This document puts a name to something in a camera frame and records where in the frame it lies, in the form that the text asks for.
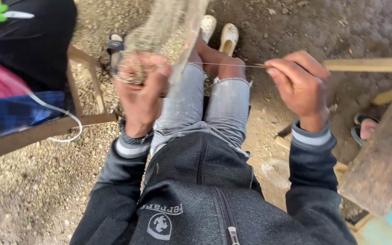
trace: pink shirt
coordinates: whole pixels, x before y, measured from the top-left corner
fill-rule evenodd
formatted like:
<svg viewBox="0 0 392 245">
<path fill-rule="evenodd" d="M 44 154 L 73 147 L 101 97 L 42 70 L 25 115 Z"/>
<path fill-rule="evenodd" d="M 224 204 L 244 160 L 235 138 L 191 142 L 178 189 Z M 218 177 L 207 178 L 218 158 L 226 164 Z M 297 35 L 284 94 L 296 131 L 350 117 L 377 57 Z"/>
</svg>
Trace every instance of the pink shirt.
<svg viewBox="0 0 392 245">
<path fill-rule="evenodd" d="M 25 88 L 31 91 L 31 89 L 20 77 L 14 75 L 11 71 L 0 64 L 0 98 L 26 95 L 26 92 L 24 92 L 18 86 L 14 85 L 12 82 L 8 81 L 7 77 L 14 79 L 19 84 L 25 86 Z"/>
</svg>

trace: hand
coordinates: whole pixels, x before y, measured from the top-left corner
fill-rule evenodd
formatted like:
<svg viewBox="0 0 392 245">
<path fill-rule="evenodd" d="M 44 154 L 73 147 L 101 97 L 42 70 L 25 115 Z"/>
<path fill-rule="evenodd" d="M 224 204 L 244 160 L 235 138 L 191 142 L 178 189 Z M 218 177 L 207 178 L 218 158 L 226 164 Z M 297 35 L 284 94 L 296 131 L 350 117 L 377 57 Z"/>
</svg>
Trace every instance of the hand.
<svg viewBox="0 0 392 245">
<path fill-rule="evenodd" d="M 307 52 L 299 51 L 265 63 L 288 108 L 299 116 L 301 128 L 319 132 L 328 119 L 325 83 L 331 73 Z"/>
<path fill-rule="evenodd" d="M 125 83 L 135 78 L 136 65 L 146 74 L 144 85 Z M 141 138 L 152 130 L 162 110 L 161 95 L 167 92 L 167 80 L 172 69 L 167 59 L 159 54 L 136 53 L 126 57 L 119 66 L 113 82 L 125 110 L 125 133 L 131 138 Z"/>
</svg>

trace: tangled net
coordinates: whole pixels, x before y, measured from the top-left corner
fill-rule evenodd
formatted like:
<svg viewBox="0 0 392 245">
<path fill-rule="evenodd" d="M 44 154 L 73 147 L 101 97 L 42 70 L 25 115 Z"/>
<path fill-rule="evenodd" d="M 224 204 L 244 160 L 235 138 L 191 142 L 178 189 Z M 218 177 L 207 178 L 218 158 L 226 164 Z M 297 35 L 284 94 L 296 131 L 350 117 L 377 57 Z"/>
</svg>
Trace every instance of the tangled net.
<svg viewBox="0 0 392 245">
<path fill-rule="evenodd" d="M 154 0 L 152 11 L 147 22 L 131 31 L 125 37 L 124 56 L 130 53 L 160 52 L 161 48 L 177 30 L 182 29 L 186 43 L 178 64 L 174 67 L 169 79 L 169 85 L 181 80 L 182 71 L 187 63 L 191 50 L 196 42 L 200 29 L 200 21 L 205 14 L 210 0 Z M 135 62 L 135 79 L 124 82 L 143 84 L 145 80 L 144 67 Z"/>
</svg>

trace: fishing net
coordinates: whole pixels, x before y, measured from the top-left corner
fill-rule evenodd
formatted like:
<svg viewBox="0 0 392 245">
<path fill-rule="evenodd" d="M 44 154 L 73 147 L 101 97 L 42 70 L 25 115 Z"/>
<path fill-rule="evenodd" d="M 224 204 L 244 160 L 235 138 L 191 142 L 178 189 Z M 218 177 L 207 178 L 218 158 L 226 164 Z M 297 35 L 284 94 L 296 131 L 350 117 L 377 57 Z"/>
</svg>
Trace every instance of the fishing net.
<svg viewBox="0 0 392 245">
<path fill-rule="evenodd" d="M 154 0 L 146 23 L 125 37 L 124 56 L 137 51 L 155 52 L 175 60 L 169 85 L 181 80 L 182 71 L 194 47 L 200 29 L 200 21 L 210 0 Z M 180 42 L 180 46 L 168 46 L 168 42 Z M 135 78 L 124 82 L 143 84 L 144 68 L 136 62 Z"/>
</svg>

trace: white cable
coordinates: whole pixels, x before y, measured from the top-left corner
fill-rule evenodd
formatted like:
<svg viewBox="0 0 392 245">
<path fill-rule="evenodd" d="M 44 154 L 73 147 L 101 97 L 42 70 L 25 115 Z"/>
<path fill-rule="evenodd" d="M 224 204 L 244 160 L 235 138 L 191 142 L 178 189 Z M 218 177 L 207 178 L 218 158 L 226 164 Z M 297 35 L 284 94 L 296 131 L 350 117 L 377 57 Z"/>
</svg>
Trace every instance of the white cable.
<svg viewBox="0 0 392 245">
<path fill-rule="evenodd" d="M 14 84 L 15 86 L 17 86 L 18 88 L 22 89 L 24 92 L 26 92 L 34 101 L 36 101 L 37 103 L 39 103 L 40 105 L 43 105 L 44 107 L 47 107 L 49 109 L 61 112 L 61 113 L 65 113 L 67 114 L 69 117 L 73 118 L 77 123 L 78 126 L 80 127 L 80 131 L 78 132 L 78 134 L 71 138 L 71 139 L 67 139 L 67 140 L 58 140 L 58 139 L 54 139 L 52 137 L 49 137 L 49 140 L 55 141 L 55 142 L 70 142 L 73 141 L 74 139 L 78 138 L 81 135 L 81 132 L 83 131 L 83 125 L 81 124 L 81 121 L 74 116 L 72 113 L 70 113 L 69 111 L 65 111 L 63 109 L 60 109 L 58 107 L 55 107 L 53 105 L 47 104 L 45 103 L 43 100 L 39 99 L 37 96 L 35 96 L 32 92 L 30 92 L 30 90 L 28 90 L 25 86 L 21 85 L 19 82 L 17 82 L 16 80 L 14 80 L 13 78 L 6 76 L 6 75 L 1 75 L 0 74 L 0 79 L 4 80 L 6 79 L 7 81 L 9 81 L 10 83 Z"/>
</svg>

